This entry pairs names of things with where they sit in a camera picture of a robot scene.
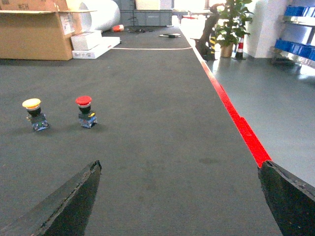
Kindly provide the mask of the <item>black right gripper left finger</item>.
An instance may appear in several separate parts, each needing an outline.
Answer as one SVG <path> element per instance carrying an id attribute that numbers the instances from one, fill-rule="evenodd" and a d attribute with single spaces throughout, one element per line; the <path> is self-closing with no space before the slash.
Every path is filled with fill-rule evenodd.
<path id="1" fill-rule="evenodd" d="M 33 209 L 0 230 L 2 236 L 83 236 L 102 166 L 89 163 Z"/>

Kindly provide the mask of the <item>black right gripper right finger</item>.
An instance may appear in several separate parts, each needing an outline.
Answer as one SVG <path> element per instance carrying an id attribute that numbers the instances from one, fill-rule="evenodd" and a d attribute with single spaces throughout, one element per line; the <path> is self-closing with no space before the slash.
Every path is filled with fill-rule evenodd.
<path id="1" fill-rule="evenodd" d="M 284 236 L 315 234 L 315 188 L 272 161 L 258 169 L 266 203 Z"/>

